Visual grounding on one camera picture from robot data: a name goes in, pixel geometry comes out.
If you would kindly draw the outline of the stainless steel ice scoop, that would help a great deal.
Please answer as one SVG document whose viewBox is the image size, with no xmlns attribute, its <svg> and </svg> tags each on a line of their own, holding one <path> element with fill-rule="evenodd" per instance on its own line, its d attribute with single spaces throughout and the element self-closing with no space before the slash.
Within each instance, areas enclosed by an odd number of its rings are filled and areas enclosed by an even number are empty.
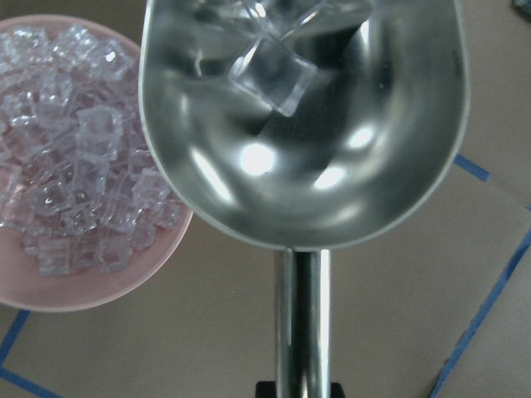
<svg viewBox="0 0 531 398">
<path fill-rule="evenodd" d="M 433 193 L 465 133 L 457 1 L 149 1 L 139 105 L 149 148 L 205 222 L 271 249 L 275 371 L 258 397 L 341 397 L 329 375 L 334 249 Z M 285 117 L 229 80 L 270 35 L 317 66 Z"/>
</svg>

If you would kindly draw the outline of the clear ice cube pile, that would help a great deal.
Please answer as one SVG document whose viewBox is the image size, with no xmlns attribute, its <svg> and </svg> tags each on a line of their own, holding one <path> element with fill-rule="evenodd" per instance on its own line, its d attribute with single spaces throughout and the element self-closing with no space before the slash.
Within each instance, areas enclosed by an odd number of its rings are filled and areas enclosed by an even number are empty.
<svg viewBox="0 0 531 398">
<path fill-rule="evenodd" d="M 43 276 L 126 268 L 178 204 L 144 141 L 138 63 L 74 23 L 1 35 L 1 225 Z"/>
</svg>

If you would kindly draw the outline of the pink bowl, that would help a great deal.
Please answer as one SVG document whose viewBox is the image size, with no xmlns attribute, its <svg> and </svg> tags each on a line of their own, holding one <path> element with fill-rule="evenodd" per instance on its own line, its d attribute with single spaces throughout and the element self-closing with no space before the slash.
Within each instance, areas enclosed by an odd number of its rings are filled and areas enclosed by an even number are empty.
<svg viewBox="0 0 531 398">
<path fill-rule="evenodd" d="M 140 45 L 97 22 L 78 17 L 36 14 L 1 20 L 1 33 L 15 26 L 43 27 L 53 40 L 72 24 L 86 27 L 95 36 L 114 38 L 139 63 Z M 16 162 L 1 159 L 1 214 L 12 197 L 23 194 L 27 184 L 19 177 Z M 100 267 L 75 269 L 64 276 L 40 276 L 37 261 L 22 246 L 22 231 L 1 226 L 1 303 L 45 313 L 64 313 L 94 308 L 116 300 L 138 288 L 167 262 L 187 231 L 192 212 L 182 207 L 173 227 L 157 228 L 154 243 L 146 250 L 133 251 L 122 270 L 104 274 Z"/>
</svg>

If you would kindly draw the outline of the ice cube in scoop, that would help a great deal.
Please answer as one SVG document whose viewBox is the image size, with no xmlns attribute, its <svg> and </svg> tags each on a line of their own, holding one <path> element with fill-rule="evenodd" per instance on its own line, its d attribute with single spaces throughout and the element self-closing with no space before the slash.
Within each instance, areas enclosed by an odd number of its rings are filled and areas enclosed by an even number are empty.
<svg viewBox="0 0 531 398">
<path fill-rule="evenodd" d="M 317 66 L 270 35 L 259 36 L 238 56 L 229 80 L 285 117 L 294 115 Z"/>
</svg>

